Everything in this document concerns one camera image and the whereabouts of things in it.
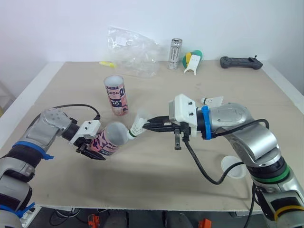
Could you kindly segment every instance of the plastic cup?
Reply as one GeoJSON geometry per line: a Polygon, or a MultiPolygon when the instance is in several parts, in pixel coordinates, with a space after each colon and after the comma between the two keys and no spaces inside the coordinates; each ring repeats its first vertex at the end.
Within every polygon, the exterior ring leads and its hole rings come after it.
{"type": "MultiPolygon", "coordinates": [[[[222,170],[226,171],[229,166],[241,162],[241,160],[235,156],[226,156],[222,159],[222,162],[220,163],[222,170]]],[[[230,172],[227,174],[227,176],[239,179],[246,176],[246,168],[245,165],[238,165],[234,167],[230,172]]]]}
{"type": "Polygon", "coordinates": [[[108,93],[113,113],[118,116],[127,114],[128,104],[123,77],[111,75],[104,80],[104,85],[108,93]]]}
{"type": "Polygon", "coordinates": [[[108,124],[90,144],[90,150],[110,156],[128,142],[128,129],[121,122],[108,124]]]}

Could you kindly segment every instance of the yellow ring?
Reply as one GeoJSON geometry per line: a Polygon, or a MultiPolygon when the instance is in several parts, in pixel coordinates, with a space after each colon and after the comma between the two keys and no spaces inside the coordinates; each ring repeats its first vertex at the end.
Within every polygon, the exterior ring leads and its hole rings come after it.
{"type": "Polygon", "coordinates": [[[304,210],[304,207],[297,206],[297,205],[291,205],[291,206],[282,207],[282,208],[280,208],[279,210],[276,211],[276,213],[275,213],[275,221],[277,221],[280,213],[282,213],[285,210],[290,210],[290,209],[304,210]]]}

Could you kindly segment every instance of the black remote controller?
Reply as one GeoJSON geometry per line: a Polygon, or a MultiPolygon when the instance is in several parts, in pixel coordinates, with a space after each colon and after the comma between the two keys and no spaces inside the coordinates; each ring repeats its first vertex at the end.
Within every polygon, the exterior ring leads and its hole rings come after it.
{"type": "Polygon", "coordinates": [[[229,58],[224,56],[220,58],[219,63],[222,68],[229,67],[250,67],[255,70],[258,70],[262,67],[263,63],[257,60],[257,56],[254,58],[229,58]]]}

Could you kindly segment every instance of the wooden table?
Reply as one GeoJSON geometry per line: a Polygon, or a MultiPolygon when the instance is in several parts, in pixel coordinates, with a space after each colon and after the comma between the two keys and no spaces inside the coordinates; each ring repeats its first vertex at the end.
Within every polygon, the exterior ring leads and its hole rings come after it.
{"type": "MultiPolygon", "coordinates": [[[[123,117],[113,115],[103,85],[103,80],[112,74],[112,68],[98,63],[65,63],[18,124],[0,155],[9,151],[37,114],[56,105],[90,104],[101,113],[102,127],[111,121],[131,127],[138,107],[155,116],[168,115],[168,101],[180,93],[194,99],[197,106],[203,96],[223,95],[224,102],[240,103],[255,119],[269,121],[285,160],[304,185],[303,114],[262,69],[222,69],[218,61],[203,61],[194,76],[192,72],[183,74],[182,67],[168,70],[164,62],[153,78],[123,76],[130,110],[123,117]]],[[[84,107],[63,111],[79,124],[95,116],[84,107]]],[[[203,141],[198,136],[190,144],[214,179],[222,174],[221,159],[236,156],[221,137],[203,141]]],[[[32,200],[41,206],[209,211],[248,210],[250,206],[249,173],[242,179],[226,178],[219,186],[209,183],[184,145],[181,151],[174,150],[173,133],[146,132],[106,161],[76,153],[75,147],[63,138],[57,138],[48,153],[55,159],[42,161],[30,182],[32,200]]]]}

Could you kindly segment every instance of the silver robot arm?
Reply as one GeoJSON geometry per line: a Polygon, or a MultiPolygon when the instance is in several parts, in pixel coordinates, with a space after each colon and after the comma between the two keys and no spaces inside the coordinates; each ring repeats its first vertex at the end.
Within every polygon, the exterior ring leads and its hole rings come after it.
{"type": "MultiPolygon", "coordinates": [[[[212,133],[224,133],[254,121],[250,112],[236,103],[211,108],[209,119],[212,133]]],[[[247,166],[265,216],[276,221],[279,228],[304,226],[304,191],[271,131],[254,124],[223,136],[247,166]]]]}
{"type": "Polygon", "coordinates": [[[28,182],[35,175],[41,159],[54,157],[47,154],[56,136],[62,136],[77,146],[77,152],[98,160],[99,154],[88,150],[90,139],[97,134],[99,120],[85,121],[77,126],[64,112],[52,108],[43,111],[26,130],[12,149],[0,158],[0,228],[21,228],[20,219],[28,209],[32,195],[28,182]]]}
{"type": "Polygon", "coordinates": [[[175,133],[176,150],[181,149],[181,134],[187,144],[197,132],[206,140],[224,136],[251,174],[265,216],[276,221],[279,228],[304,227],[303,189],[282,157],[266,120],[264,127],[244,106],[236,103],[197,108],[195,101],[181,94],[169,102],[169,116],[148,121],[145,129],[175,133]]]}

